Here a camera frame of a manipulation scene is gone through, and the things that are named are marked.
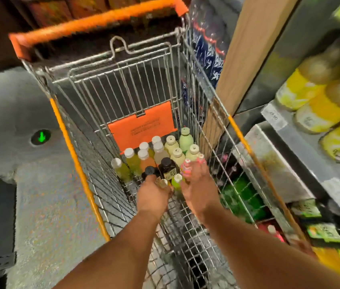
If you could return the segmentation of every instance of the orange cart handle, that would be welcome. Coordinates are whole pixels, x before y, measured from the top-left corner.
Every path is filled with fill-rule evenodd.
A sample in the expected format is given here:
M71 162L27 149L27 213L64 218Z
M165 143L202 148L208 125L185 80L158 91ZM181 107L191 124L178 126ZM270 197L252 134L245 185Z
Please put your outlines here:
M131 17L138 17L163 8L174 8L178 16L182 16L188 11L182 0L153 0L27 33L10 33L9 39L17 57L29 61L31 58L28 50L38 43L49 42L78 32L88 32L98 27L105 27L115 21L128 20Z

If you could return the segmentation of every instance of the price tag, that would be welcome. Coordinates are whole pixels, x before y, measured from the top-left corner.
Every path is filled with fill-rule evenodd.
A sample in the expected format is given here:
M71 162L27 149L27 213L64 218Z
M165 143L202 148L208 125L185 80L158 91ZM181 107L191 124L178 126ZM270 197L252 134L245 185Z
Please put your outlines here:
M282 117L282 115L270 103L266 107L264 107L264 109L261 111L261 114L276 131L281 130L288 124Z

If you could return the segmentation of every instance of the metal shopping cart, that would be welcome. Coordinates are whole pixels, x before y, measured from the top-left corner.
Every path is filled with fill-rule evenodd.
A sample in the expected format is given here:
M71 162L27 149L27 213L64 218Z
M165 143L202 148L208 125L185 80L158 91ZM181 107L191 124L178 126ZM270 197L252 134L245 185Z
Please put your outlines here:
M155 9L174 8L182 26L170 33L126 44L115 36L110 50L47 66L30 63L31 48L117 20L141 16ZM274 192L235 121L227 113L188 43L187 7L181 0L155 0L109 11L30 33L10 34L15 51L50 99L84 191L106 241L136 213L140 178L120 182L110 161L126 147L136 148L154 135L179 137L188 126L206 156L213 177L229 185L222 204L257 226L252 198L242 191L254 186L264 209L275 217L288 240L304 239L285 205ZM220 138L214 144L212 138ZM230 158L242 170L235 181L228 174ZM249 179L241 190L236 182ZM230 288L235 279L225 258L182 197L169 200L168 212L157 229L144 288Z

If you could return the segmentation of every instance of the person's left hand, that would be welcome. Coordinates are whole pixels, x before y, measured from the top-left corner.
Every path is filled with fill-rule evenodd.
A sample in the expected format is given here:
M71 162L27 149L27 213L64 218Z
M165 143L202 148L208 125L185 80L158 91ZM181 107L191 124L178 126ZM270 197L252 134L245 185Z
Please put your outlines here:
M139 212L149 212L159 222L167 210L168 200L173 189L170 186L160 188L156 183L156 176L149 175L141 185L137 194L137 209Z

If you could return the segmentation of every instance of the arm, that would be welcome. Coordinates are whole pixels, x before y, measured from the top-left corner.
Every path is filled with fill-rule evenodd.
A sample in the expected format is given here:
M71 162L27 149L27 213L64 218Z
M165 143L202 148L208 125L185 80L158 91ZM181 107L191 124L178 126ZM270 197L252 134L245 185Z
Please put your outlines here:
M182 184L182 192L242 289L340 289L340 275L224 209L206 165L193 165L190 185Z
M138 213L110 242L85 258L54 289L137 288L147 270L155 230L167 209L170 188L148 176L138 191Z

